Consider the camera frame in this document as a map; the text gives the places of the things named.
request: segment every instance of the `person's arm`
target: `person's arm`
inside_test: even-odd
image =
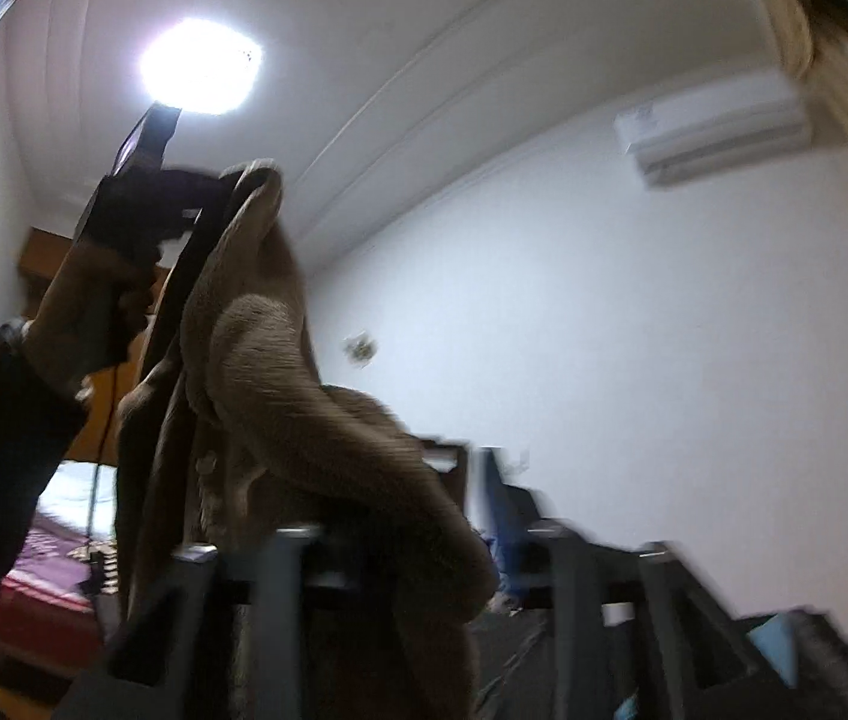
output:
[[[127,285],[121,307],[136,332],[146,324],[153,280],[152,269],[77,244],[34,322],[0,329],[0,582],[24,544],[37,498],[85,424],[77,394],[93,371],[83,362],[87,343],[76,330],[85,296],[101,282]]]

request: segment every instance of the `wooden cabinet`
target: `wooden cabinet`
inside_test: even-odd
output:
[[[25,309],[25,316],[32,319],[37,313],[48,285],[51,284],[51,280],[58,272],[58,268],[61,267],[61,263],[70,248],[71,240],[68,238],[43,230],[31,231],[18,261],[18,269],[28,285],[28,304]],[[168,269],[157,269],[157,283],[154,284],[155,304],[157,304],[157,296],[160,295],[161,287],[164,285],[164,279],[167,278],[167,275]],[[119,365],[116,373],[114,370],[104,370],[91,377],[94,397],[91,401],[90,414],[85,429],[80,432],[67,452],[66,457],[69,460],[96,461],[98,459],[101,436],[104,435],[104,427],[106,427],[111,404],[113,402],[116,406],[121,398],[130,392],[137,381],[138,365],[144,347],[145,335],[142,334],[134,339],[130,346],[130,361]],[[111,420],[110,429],[104,441],[104,452],[101,454],[101,461],[109,466],[117,464],[116,421],[115,416]]]

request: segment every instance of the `ceiling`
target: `ceiling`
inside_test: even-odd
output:
[[[20,0],[8,97],[39,226],[70,234],[151,102],[141,53],[189,16],[264,62],[240,109],[182,117],[168,162],[274,157],[310,272],[582,109],[763,50],[753,0]]]

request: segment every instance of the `coat button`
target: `coat button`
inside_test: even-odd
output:
[[[204,457],[197,460],[197,473],[202,476],[214,473],[218,465],[218,456],[214,452],[208,452]]]

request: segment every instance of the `brown fleece jacket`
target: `brown fleece jacket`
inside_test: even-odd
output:
[[[256,162],[221,180],[236,213],[183,311],[173,303],[197,266],[178,263],[152,332],[159,346],[145,354],[146,367],[159,362],[121,408],[125,603],[182,541],[249,549],[279,527],[369,509],[387,523],[393,605],[315,615],[317,716],[465,720],[474,656],[464,626],[497,584],[488,551],[384,407],[320,383],[302,280],[277,223],[280,173]]]

